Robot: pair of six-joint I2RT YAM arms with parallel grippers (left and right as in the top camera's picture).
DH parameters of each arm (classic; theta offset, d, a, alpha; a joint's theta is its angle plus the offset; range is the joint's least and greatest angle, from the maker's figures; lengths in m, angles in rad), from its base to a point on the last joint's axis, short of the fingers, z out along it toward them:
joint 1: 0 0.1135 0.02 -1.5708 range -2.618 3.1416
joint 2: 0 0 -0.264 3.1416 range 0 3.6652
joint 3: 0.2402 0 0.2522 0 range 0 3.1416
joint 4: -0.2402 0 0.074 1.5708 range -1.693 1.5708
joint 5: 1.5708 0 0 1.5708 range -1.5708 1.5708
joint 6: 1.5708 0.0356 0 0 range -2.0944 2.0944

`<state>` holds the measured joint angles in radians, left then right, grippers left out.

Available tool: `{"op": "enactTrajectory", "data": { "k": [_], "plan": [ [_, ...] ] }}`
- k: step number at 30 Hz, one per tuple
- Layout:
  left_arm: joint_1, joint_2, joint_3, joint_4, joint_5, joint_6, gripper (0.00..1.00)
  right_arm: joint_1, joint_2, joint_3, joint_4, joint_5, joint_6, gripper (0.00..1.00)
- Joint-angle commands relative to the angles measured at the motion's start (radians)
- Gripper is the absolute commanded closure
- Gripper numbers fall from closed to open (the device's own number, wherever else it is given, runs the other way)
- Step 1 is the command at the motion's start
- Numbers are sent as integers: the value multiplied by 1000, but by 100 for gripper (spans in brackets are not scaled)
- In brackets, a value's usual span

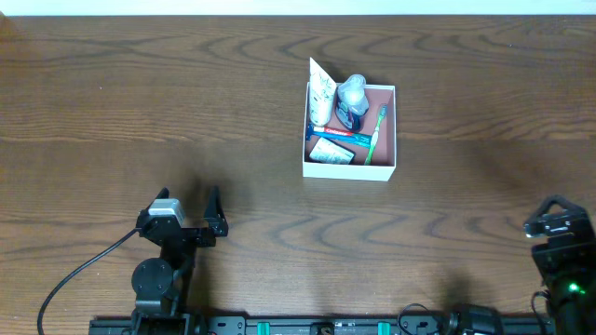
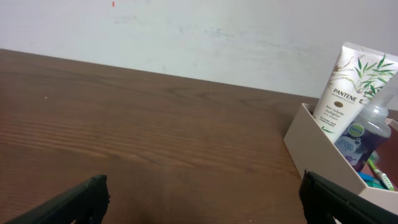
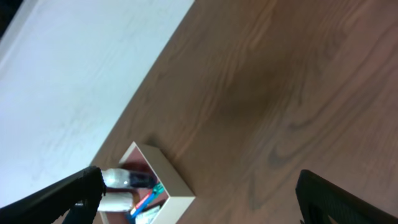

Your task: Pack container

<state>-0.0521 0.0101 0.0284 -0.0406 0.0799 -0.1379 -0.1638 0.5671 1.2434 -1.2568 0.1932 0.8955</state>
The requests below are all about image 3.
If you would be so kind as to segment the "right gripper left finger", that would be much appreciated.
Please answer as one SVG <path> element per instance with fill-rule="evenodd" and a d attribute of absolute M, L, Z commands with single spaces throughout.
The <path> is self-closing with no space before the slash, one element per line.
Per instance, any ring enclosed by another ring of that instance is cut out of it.
<path fill-rule="evenodd" d="M 101 169 L 89 166 L 30 196 L 1 208 L 1 223 L 92 224 L 106 195 Z"/>

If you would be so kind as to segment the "green white toothpaste tube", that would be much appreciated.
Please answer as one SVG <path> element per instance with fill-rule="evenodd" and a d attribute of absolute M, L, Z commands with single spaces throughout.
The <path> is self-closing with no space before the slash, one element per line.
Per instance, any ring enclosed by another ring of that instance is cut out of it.
<path fill-rule="evenodd" d="M 136 217 L 138 214 L 140 214 L 143 209 L 148 206 L 153 200 L 155 200 L 159 195 L 161 195 L 164 191 L 164 186 L 162 185 L 161 182 L 158 182 L 152 190 L 145 196 L 143 197 L 138 204 L 135 205 L 135 207 L 131 210 L 130 215 L 132 217 Z"/>

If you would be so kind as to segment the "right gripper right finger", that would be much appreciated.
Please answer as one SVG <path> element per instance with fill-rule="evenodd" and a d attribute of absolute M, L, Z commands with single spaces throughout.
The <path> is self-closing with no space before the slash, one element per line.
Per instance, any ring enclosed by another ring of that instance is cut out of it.
<path fill-rule="evenodd" d="M 295 187 L 300 223 L 397 223 L 397 217 L 361 200 L 310 170 L 301 170 Z"/>

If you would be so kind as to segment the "blue soap pump bottle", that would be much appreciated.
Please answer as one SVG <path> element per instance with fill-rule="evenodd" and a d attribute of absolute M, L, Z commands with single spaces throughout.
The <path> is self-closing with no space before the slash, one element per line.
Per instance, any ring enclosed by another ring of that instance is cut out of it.
<path fill-rule="evenodd" d="M 104 183 L 114 189 L 151 189 L 157 184 L 157 178 L 150 173 L 126 170 L 102 170 Z"/>

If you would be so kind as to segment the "white lotion tube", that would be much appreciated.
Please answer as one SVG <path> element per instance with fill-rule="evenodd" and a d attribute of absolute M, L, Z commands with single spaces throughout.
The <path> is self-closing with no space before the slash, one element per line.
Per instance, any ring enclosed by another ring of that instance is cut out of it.
<path fill-rule="evenodd" d="M 100 212 L 128 212 L 140 201 L 136 192 L 110 192 L 102 197 L 98 211 Z"/>

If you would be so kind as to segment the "green white soap box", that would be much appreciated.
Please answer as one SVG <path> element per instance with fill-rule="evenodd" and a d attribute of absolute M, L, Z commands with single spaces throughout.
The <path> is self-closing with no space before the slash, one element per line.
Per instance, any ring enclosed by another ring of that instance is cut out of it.
<path fill-rule="evenodd" d="M 161 208 L 162 208 L 161 205 L 156 205 L 139 213 L 135 217 L 135 224 L 151 224 Z"/>

